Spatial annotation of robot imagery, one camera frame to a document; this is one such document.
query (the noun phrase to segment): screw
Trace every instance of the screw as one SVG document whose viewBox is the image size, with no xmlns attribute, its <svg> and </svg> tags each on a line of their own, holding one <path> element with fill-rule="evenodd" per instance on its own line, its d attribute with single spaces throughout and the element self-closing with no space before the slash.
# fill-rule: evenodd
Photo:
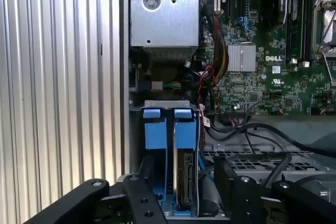
<svg viewBox="0 0 336 224">
<path fill-rule="evenodd" d="M 130 180 L 138 180 L 138 177 L 136 177 L 135 175 L 133 175 Z"/>
<path fill-rule="evenodd" d="M 100 186 L 101 184 L 103 184 L 102 181 L 96 181 L 96 182 L 93 182 L 93 186 Z"/>
<path fill-rule="evenodd" d="M 284 183 L 284 182 L 281 182 L 281 183 L 280 183 L 280 186 L 281 186 L 282 188 L 284 188 L 284 189 L 289 188 L 289 185 L 288 185 L 287 183 Z"/>
<path fill-rule="evenodd" d="M 327 47 L 327 46 L 322 46 L 322 47 L 321 47 L 321 51 L 322 51 L 322 52 L 328 52 L 328 51 L 329 51 L 329 47 Z"/>
<path fill-rule="evenodd" d="M 250 179 L 248 177 L 241 177 L 240 179 L 244 182 L 249 182 L 250 181 Z"/>
<path fill-rule="evenodd" d="M 156 0 L 147 0 L 149 7 L 154 7 L 156 5 Z"/>
</svg>

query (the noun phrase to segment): ribbed metal surface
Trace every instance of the ribbed metal surface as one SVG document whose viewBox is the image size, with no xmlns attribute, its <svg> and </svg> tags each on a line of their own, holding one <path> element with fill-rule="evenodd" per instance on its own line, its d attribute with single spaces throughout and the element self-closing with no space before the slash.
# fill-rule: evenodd
<svg viewBox="0 0 336 224">
<path fill-rule="evenodd" d="M 185 62 L 186 60 L 191 60 L 197 47 L 144 47 L 143 50 L 154 62 Z"/>
<path fill-rule="evenodd" d="M 230 57 L 229 72 L 255 72 L 256 71 L 256 45 L 235 44 L 228 45 Z"/>
<path fill-rule="evenodd" d="M 0 223 L 121 175 L 119 0 L 0 0 Z"/>
</svg>

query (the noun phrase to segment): ram slot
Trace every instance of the ram slot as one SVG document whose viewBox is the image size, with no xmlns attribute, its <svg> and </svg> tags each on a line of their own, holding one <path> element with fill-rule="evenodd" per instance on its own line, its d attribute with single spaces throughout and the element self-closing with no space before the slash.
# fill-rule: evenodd
<svg viewBox="0 0 336 224">
<path fill-rule="evenodd" d="M 314 0 L 303 0 L 302 12 L 302 62 L 311 61 L 311 44 L 312 44 L 312 23 L 313 23 L 313 5 Z"/>
</svg>

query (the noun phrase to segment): black cable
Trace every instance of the black cable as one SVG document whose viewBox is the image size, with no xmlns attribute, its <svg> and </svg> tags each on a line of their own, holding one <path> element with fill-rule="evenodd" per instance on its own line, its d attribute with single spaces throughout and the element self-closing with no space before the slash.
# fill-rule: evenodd
<svg viewBox="0 0 336 224">
<path fill-rule="evenodd" d="M 245 134 L 246 140 L 247 140 L 247 142 L 248 142 L 248 145 L 249 145 L 250 148 L 251 148 L 252 153 L 253 153 L 253 154 L 256 154 L 256 152 L 254 151 L 254 149 L 253 149 L 253 147 L 252 147 L 252 143 L 251 143 L 250 138 L 248 137 L 247 132 L 245 131 L 244 134 Z"/>
<path fill-rule="evenodd" d="M 234 130 L 234 128 L 232 127 L 223 127 L 223 128 L 218 128 L 215 125 L 215 116 L 214 115 L 209 115 L 208 116 L 209 120 L 210 120 L 210 127 L 212 130 L 218 132 L 218 133 L 229 133 L 231 131 Z"/>
<path fill-rule="evenodd" d="M 319 155 L 322 155 L 322 156 L 327 156 L 327 157 L 334 157 L 334 158 L 336 157 L 336 152 L 322 150 L 322 149 L 318 149 L 318 148 L 315 148 L 315 147 L 311 147 L 311 146 L 301 144 L 301 143 L 297 142 L 296 140 L 292 139 L 290 136 L 286 135 L 284 132 L 278 130 L 277 128 L 275 128 L 271 125 L 268 125 L 268 124 L 264 124 L 264 123 L 249 123 L 249 124 L 243 125 L 242 127 L 237 128 L 237 130 L 230 133 L 228 136 L 220 138 L 220 139 L 216 139 L 216 140 L 220 141 L 220 142 L 224 142 L 224 141 L 229 140 L 230 138 L 232 138 L 233 136 L 235 136 L 236 134 L 238 134 L 240 132 L 244 132 L 247 129 L 253 129 L 253 128 L 262 128 L 262 129 L 268 129 L 270 131 L 273 131 L 278 136 L 282 137 L 284 140 L 286 140 L 290 144 L 294 145 L 295 147 L 301 149 L 302 151 L 313 152 L 313 153 L 316 153 L 316 154 L 319 154 Z"/>
<path fill-rule="evenodd" d="M 285 153 L 284 159 L 281 160 L 281 162 L 272 170 L 264 181 L 264 187 L 271 188 L 273 182 L 276 181 L 279 175 L 286 170 L 287 165 L 289 165 L 291 161 L 292 156 L 288 152 Z"/>
<path fill-rule="evenodd" d="M 254 137 L 258 137 L 258 138 L 262 138 L 262 139 L 265 139 L 265 140 L 267 140 L 267 141 L 270 141 L 270 142 L 274 143 L 276 146 L 278 146 L 278 147 L 280 148 L 280 150 L 281 150 L 282 152 L 286 152 L 286 151 L 287 151 L 285 147 L 283 147 L 280 143 L 278 143 L 278 142 L 275 141 L 274 139 L 271 139 L 271 138 L 266 137 L 266 136 L 260 136 L 260 135 L 257 135 L 257 134 L 251 133 L 251 132 L 246 132 L 246 133 L 247 133 L 248 135 L 250 135 L 250 136 L 254 136 Z"/>
<path fill-rule="evenodd" d="M 312 175 L 309 177 L 302 178 L 295 183 L 302 186 L 305 183 L 311 182 L 313 180 L 319 181 L 336 181 L 336 174 L 319 174 L 319 175 Z"/>
</svg>

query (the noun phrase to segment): silver heatsink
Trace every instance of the silver heatsink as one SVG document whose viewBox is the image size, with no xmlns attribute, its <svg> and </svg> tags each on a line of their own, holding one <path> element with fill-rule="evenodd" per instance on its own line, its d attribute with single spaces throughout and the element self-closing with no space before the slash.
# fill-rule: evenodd
<svg viewBox="0 0 336 224">
<path fill-rule="evenodd" d="M 154 62 L 169 63 L 169 62 L 185 62 L 190 60 L 191 56 L 196 51 L 197 47 L 186 48 L 155 48 L 144 47 L 143 50 L 149 55 L 149 58 Z"/>
<path fill-rule="evenodd" d="M 256 45 L 251 43 L 228 45 L 228 72 L 255 72 Z"/>
</svg>

